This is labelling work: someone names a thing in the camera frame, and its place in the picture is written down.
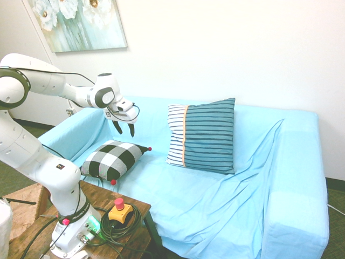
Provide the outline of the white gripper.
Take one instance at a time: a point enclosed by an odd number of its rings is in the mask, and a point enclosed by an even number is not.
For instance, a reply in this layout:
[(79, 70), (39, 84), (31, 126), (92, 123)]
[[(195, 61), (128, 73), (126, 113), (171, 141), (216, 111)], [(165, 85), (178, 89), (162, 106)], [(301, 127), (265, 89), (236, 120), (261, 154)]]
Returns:
[(135, 135), (134, 123), (137, 122), (137, 118), (139, 114), (140, 114), (140, 108), (137, 105), (131, 106), (126, 111), (113, 111), (109, 107), (105, 108), (106, 119), (113, 121), (113, 125), (115, 129), (118, 131), (118, 133), (119, 134), (123, 133), (118, 121), (126, 122), (126, 123), (129, 123), (128, 127), (130, 130), (130, 135), (132, 137), (134, 137)]

